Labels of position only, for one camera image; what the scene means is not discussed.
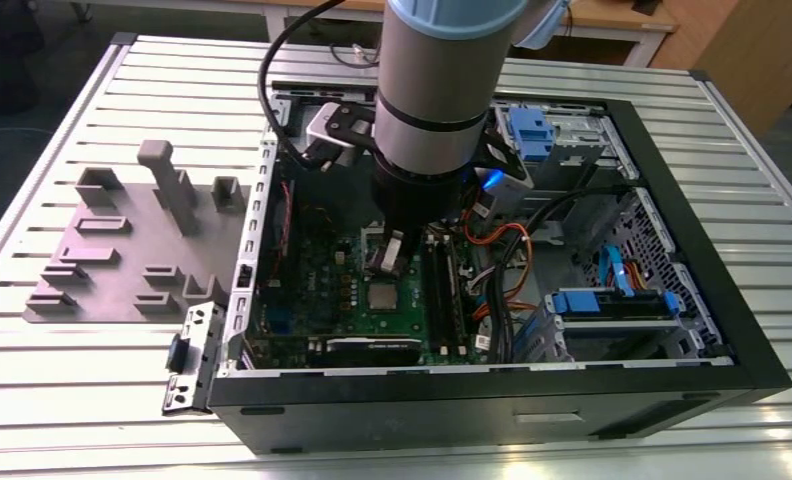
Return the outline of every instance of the motherboard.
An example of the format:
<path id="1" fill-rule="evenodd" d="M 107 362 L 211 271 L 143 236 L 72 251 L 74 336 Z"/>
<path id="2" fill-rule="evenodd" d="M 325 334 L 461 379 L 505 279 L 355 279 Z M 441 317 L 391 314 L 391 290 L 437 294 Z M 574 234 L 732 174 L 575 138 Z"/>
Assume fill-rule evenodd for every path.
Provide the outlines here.
<path id="1" fill-rule="evenodd" d="M 264 281 L 262 315 L 248 330 L 255 368 L 478 362 L 465 315 L 473 300 L 458 274 L 470 247 L 430 232 L 403 275 L 374 275 L 366 264 L 383 227 L 338 231 L 325 208 L 301 210 L 305 236 Z"/>

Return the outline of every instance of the ram slot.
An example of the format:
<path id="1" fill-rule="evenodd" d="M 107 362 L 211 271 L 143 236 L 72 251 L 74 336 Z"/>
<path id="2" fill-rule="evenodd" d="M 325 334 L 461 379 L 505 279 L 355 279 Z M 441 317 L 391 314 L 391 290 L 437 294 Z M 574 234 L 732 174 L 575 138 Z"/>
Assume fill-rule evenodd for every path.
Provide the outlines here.
<path id="1" fill-rule="evenodd" d="M 430 349 L 438 352 L 443 345 L 441 328 L 441 288 L 438 285 L 435 245 L 425 244 L 421 253 L 421 269 L 423 270 L 423 298 L 426 301 L 426 324 Z"/>
<path id="2" fill-rule="evenodd" d="M 455 313 L 455 286 L 453 284 L 453 263 L 450 261 L 450 253 L 447 245 L 439 243 L 435 247 L 435 276 L 438 280 L 438 295 L 441 305 L 441 330 L 443 332 L 445 344 L 450 346 L 450 351 L 454 352 L 458 348 L 457 335 L 457 313 Z"/>

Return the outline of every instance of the black cable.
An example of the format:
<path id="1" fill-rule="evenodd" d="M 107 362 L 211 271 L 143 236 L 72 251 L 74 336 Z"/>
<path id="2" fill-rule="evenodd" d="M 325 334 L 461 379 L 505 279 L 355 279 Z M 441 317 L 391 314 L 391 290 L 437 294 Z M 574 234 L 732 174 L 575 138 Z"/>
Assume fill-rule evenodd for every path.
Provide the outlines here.
<path id="1" fill-rule="evenodd" d="M 375 68 L 379 66 L 379 55 L 382 54 L 382 40 L 379 40 L 379 46 L 377 47 L 374 60 L 370 60 L 367 58 L 367 55 L 365 54 L 365 60 L 367 61 L 367 63 L 347 62 L 346 60 L 343 60 L 343 57 L 341 57 L 341 55 L 338 54 L 335 47 L 337 47 L 337 45 L 334 43 L 331 45 L 329 45 L 329 48 L 331 49 L 331 55 L 334 56 L 334 59 L 342 65 L 346 65 L 349 68 L 355 68 L 358 70 L 366 70 L 367 68 Z"/>
<path id="2" fill-rule="evenodd" d="M 357 70 L 366 70 L 367 68 L 375 68 L 375 67 L 379 66 L 379 62 L 374 62 L 374 63 L 351 63 L 351 62 L 347 62 L 346 60 L 343 60 L 343 58 L 341 57 L 341 55 L 338 54 L 338 51 L 335 50 L 334 43 L 331 45 L 329 45 L 329 48 L 331 49 L 331 55 L 334 56 L 334 59 L 338 61 L 338 63 L 341 63 L 342 65 L 347 66 L 349 68 L 354 68 Z"/>
<path id="3" fill-rule="evenodd" d="M 566 5 L 566 8 L 569 9 L 569 25 L 566 25 L 566 36 L 571 38 L 574 35 L 574 10 L 571 10 L 571 3 Z"/>
<path id="4" fill-rule="evenodd" d="M 295 145 L 290 140 L 290 136 L 287 135 L 287 132 L 280 126 L 280 122 L 278 121 L 275 111 L 272 110 L 272 105 L 268 101 L 268 95 L 266 92 L 266 77 L 268 75 L 268 67 L 272 64 L 272 60 L 275 60 L 275 55 L 278 55 L 278 50 L 280 50 L 280 47 L 287 42 L 290 35 L 293 35 L 293 33 L 295 33 L 295 31 L 307 22 L 310 22 L 313 18 L 315 18 L 323 12 L 331 10 L 345 1 L 346 0 L 329 0 L 317 8 L 309 10 L 305 13 L 305 15 L 302 15 L 299 18 L 297 18 L 295 22 L 293 22 L 287 29 L 283 32 L 280 32 L 280 35 L 278 35 L 278 38 L 272 42 L 272 45 L 268 47 L 268 51 L 266 52 L 266 56 L 263 57 L 263 62 L 260 63 L 260 72 L 258 74 L 258 93 L 260 95 L 260 105 L 263 106 L 263 114 L 266 115 L 266 120 L 268 121 L 268 125 L 275 131 L 275 135 L 278 136 L 278 144 L 280 145 L 280 147 L 283 147 L 284 151 L 287 152 L 287 155 L 290 155 L 293 160 L 299 164 L 299 166 L 305 170 L 319 169 L 322 167 L 322 164 L 325 164 L 325 161 L 321 164 L 310 162 L 309 159 L 305 158 L 305 155 L 302 155 L 302 152 L 299 152 L 299 149 L 295 148 Z"/>
<path id="5" fill-rule="evenodd" d="M 530 234 L 535 232 L 539 225 L 557 213 L 557 211 L 566 206 L 570 202 L 591 196 L 591 195 L 621 195 L 630 192 L 633 189 L 629 185 L 614 185 L 610 187 L 594 187 L 594 188 L 583 188 L 579 190 L 573 190 L 569 193 L 561 195 L 559 197 L 554 198 L 550 202 L 545 204 L 545 206 L 533 214 L 530 220 L 527 221 L 526 229 Z M 494 269 L 494 273 L 491 274 L 491 278 L 486 282 L 486 300 L 489 302 L 490 314 L 491 314 L 491 325 L 493 328 L 498 326 L 498 330 L 503 330 L 506 328 L 505 335 L 509 335 L 509 330 L 513 328 L 511 317 L 509 314 L 509 310 L 506 308 L 506 293 L 503 291 L 503 281 L 505 281 L 505 271 L 506 265 L 511 261 L 513 257 L 515 256 L 515 252 L 518 251 L 518 247 L 523 244 L 521 241 L 521 235 L 518 238 L 514 238 L 507 247 L 506 251 L 503 252 L 503 257 L 498 261 L 497 268 Z M 494 331 L 491 332 L 491 349 L 493 351 L 495 346 L 502 347 L 499 336 L 497 337 L 498 343 L 495 344 L 495 336 Z M 515 352 L 514 345 L 509 345 L 509 349 L 505 350 L 503 355 L 503 362 L 511 361 L 514 358 Z"/>

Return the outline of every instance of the metal bracket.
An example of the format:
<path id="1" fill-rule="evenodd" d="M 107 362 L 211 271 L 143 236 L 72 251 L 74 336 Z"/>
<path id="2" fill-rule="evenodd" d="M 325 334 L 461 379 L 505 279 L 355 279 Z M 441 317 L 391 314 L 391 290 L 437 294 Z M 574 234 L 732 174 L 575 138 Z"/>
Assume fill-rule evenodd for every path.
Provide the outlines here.
<path id="1" fill-rule="evenodd" d="M 183 331 L 174 337 L 166 367 L 171 371 L 162 413 L 212 414 L 207 406 L 219 361 L 226 310 L 215 302 L 188 309 Z"/>

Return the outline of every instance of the side panel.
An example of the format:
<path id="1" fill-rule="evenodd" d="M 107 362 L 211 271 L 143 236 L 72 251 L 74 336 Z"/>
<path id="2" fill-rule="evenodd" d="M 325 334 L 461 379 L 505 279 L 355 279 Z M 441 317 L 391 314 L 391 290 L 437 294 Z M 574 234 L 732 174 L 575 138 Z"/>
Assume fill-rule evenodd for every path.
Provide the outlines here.
<path id="1" fill-rule="evenodd" d="M 215 411 L 255 453 L 442 448 L 642 437 L 740 394 L 721 393 L 302 404 Z"/>

